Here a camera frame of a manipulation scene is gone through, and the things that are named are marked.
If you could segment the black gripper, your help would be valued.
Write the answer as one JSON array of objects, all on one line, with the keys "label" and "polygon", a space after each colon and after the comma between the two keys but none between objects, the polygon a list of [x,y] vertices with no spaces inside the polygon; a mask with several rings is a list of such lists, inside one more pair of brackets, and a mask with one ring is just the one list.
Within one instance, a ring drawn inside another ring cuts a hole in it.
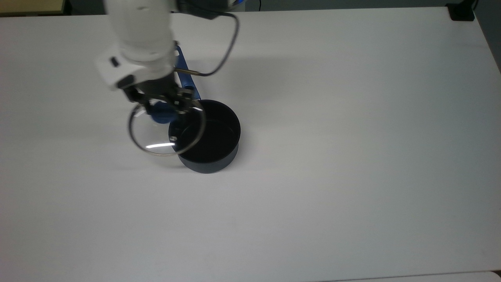
[{"label": "black gripper", "polygon": [[143,107],[146,114],[152,114],[152,99],[168,99],[170,107],[178,114],[186,114],[193,107],[195,101],[194,88],[177,88],[174,72],[159,79],[146,80],[135,85],[125,87],[127,99]]}]

